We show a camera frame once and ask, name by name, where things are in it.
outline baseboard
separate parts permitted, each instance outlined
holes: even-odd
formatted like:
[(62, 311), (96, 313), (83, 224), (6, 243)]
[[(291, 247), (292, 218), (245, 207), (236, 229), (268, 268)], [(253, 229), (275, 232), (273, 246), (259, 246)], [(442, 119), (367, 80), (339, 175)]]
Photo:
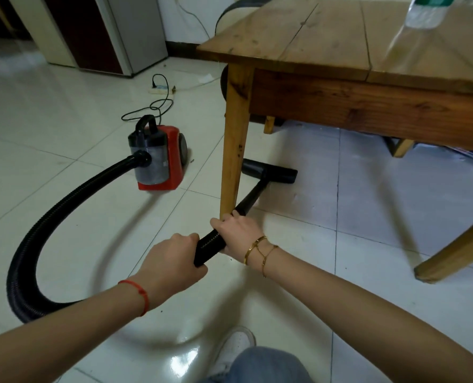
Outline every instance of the baseboard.
[(167, 53), (172, 57), (185, 57), (187, 59), (200, 59), (195, 50), (199, 44), (180, 43), (175, 41), (166, 41)]

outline black floor brush head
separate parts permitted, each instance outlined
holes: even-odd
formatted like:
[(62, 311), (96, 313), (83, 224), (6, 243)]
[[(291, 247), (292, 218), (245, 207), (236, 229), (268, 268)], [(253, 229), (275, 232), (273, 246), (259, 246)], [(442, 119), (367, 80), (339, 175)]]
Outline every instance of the black floor brush head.
[(265, 164), (264, 162), (244, 159), (241, 171), (248, 176), (257, 179), (266, 179), (276, 183), (293, 184), (297, 178), (296, 169), (284, 168), (282, 166)]

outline person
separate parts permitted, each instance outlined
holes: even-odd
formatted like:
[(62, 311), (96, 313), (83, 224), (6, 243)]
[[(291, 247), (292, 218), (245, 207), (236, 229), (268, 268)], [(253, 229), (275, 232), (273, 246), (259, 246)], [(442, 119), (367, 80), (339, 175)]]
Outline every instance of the person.
[[(393, 382), (473, 382), (473, 354), (417, 317), (272, 245), (257, 223), (233, 212), (211, 225), (225, 253), (263, 273)], [(197, 234), (153, 246), (125, 282), (0, 335), (0, 382), (50, 382), (125, 324), (200, 281)], [(237, 327), (224, 339), (203, 383), (312, 382), (293, 355), (255, 346)]]

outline wooden table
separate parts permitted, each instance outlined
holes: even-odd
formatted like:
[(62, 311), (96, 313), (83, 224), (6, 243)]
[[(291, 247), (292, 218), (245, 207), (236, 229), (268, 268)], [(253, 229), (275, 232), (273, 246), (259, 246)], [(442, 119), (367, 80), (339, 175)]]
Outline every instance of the wooden table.
[[(273, 0), (198, 47), (229, 64), (220, 214), (236, 203), (249, 113), (473, 150), (473, 6), (453, 5), (407, 70), (385, 62), (408, 4)], [(436, 282), (473, 262), (473, 226), (415, 268)]]

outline person's left hand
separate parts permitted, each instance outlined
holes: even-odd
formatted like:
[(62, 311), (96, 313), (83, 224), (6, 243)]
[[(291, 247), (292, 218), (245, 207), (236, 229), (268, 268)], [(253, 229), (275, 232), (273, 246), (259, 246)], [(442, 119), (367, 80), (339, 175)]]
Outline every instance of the person's left hand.
[(170, 239), (154, 245), (139, 271), (129, 277), (146, 290), (150, 309), (188, 289), (206, 275), (208, 268), (205, 265), (199, 268), (194, 266), (198, 241), (197, 234), (174, 234)]

